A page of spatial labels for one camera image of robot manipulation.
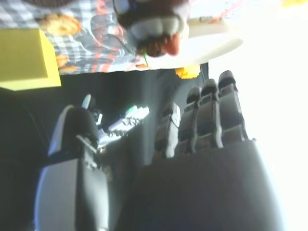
checkered tablecloth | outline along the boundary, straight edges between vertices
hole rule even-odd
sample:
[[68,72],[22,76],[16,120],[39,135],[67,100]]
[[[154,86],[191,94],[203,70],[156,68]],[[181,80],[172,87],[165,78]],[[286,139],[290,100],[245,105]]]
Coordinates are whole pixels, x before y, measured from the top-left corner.
[[[200,12],[192,12],[194,16],[221,15],[234,18],[240,12],[239,6],[244,0],[195,1],[205,1],[205,4],[211,2],[211,4],[204,10],[199,9]],[[39,28],[38,20],[46,15],[66,14],[80,21],[81,32],[73,36],[45,34],[53,44],[56,54],[69,57],[66,65],[78,67],[70,74],[136,70],[136,64],[143,63],[143,60],[123,47],[122,43],[126,43],[125,31],[117,23],[112,2],[112,0],[74,0],[59,8],[42,8],[22,0],[0,0],[0,29]]]

dark background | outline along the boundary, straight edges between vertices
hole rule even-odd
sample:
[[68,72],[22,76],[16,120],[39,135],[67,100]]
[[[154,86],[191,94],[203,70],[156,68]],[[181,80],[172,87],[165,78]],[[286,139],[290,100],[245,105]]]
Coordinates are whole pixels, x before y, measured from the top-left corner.
[[112,231],[133,180],[152,159],[163,109],[174,101],[183,111],[189,90],[208,79],[208,64],[202,70],[204,76],[189,80],[180,79],[174,70],[114,72],[61,76],[59,88],[0,90],[0,230],[16,230],[31,221],[40,163],[46,158],[58,116],[68,104],[81,105],[90,93],[106,124],[132,105],[150,109],[141,126],[107,147],[105,164],[113,173],[109,184]]

black floor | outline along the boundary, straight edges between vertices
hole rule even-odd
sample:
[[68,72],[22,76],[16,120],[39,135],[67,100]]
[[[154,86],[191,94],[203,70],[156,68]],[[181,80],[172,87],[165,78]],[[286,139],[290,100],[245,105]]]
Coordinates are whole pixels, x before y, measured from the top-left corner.
[[[205,78],[208,78],[207,70],[207,65],[203,65]],[[20,132],[24,137],[19,136],[19,130],[27,131],[27,128],[19,129],[22,127],[21,122],[25,115],[14,115],[10,119],[9,112],[12,114],[18,114],[18,112],[14,112],[10,106],[8,107],[8,101],[3,96],[0,101],[4,105],[2,109],[4,110],[5,107],[8,107],[8,110],[6,117],[0,117],[0,123],[5,123],[7,129],[2,130],[1,136],[5,136],[5,133],[12,134],[6,137],[7,140],[11,140],[16,136],[18,137],[14,142],[4,143],[2,142],[3,139],[1,139],[1,146],[4,147],[5,153],[10,153],[9,144],[12,145],[12,143],[18,143],[19,140],[22,140],[19,143],[24,143],[23,146],[17,146],[13,150],[15,153],[20,152],[23,154],[16,154],[15,156],[17,156],[16,158],[23,156],[26,160],[25,163],[28,166],[34,167],[39,165],[38,162],[45,155],[44,150],[46,149],[46,145],[38,144],[42,143],[38,140],[43,140],[45,143],[48,143],[48,139],[52,135],[54,125],[63,108],[68,104],[80,105],[86,94],[90,93],[96,98],[97,107],[103,111],[105,123],[110,123],[115,115],[134,104],[148,106],[150,108],[150,114],[145,119],[143,125],[131,131],[128,137],[109,145],[107,149],[105,161],[112,168],[113,172],[113,181],[109,185],[110,230],[112,231],[134,178],[140,168],[150,163],[152,159],[157,122],[161,119],[163,109],[171,101],[174,101],[183,110],[189,90],[194,86],[202,86],[204,79],[200,75],[196,79],[181,80],[174,74],[174,70],[156,70],[147,72],[82,74],[76,76],[67,75],[61,77],[61,82],[61,88],[17,92],[17,97],[32,108],[35,120],[40,120],[38,129],[41,131],[41,134],[39,136],[31,135],[29,131],[29,136],[33,137],[33,139],[27,137],[27,132]],[[13,119],[19,120],[19,122],[16,123],[12,121]],[[19,184],[19,181],[13,182],[12,185],[16,184],[17,186],[12,186],[10,189],[15,192],[10,197],[11,202],[13,203],[13,196],[17,197],[23,194],[20,190],[29,193],[28,196],[21,196],[23,200],[29,200],[29,202],[21,202],[19,205],[12,206],[12,209],[9,208],[9,203],[7,203],[9,213],[0,213],[1,222],[3,218],[15,214],[14,220],[16,223],[20,217],[25,217],[25,213],[31,214],[33,212],[32,208],[20,209],[22,206],[29,207],[32,203],[31,199],[33,199],[33,196],[31,196],[31,193],[34,193],[35,188],[35,180],[31,180],[33,175],[35,173],[26,174],[27,178],[23,179],[23,174],[19,174],[17,178],[14,178],[14,181],[19,180],[24,183]],[[31,187],[24,189],[28,185],[27,182],[31,184]],[[9,219],[7,220],[6,225],[10,225]],[[25,220],[26,218],[20,219],[21,223],[25,222]]]

red tongue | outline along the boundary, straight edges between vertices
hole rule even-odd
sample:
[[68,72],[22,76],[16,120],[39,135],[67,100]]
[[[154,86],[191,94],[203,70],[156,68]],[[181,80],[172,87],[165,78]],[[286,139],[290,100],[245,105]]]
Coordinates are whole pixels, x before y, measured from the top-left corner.
[[166,44],[163,44],[161,46],[161,49],[164,53],[170,54],[170,55],[177,55],[179,53],[179,47],[180,47],[180,36],[178,34],[175,34],[171,37],[171,39],[168,39],[168,42]]

yellow cube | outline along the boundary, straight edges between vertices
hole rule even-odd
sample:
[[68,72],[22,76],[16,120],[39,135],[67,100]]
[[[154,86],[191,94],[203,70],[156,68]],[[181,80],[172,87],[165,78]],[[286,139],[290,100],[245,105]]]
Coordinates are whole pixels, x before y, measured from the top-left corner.
[[61,86],[54,48],[39,29],[0,30],[0,87]]

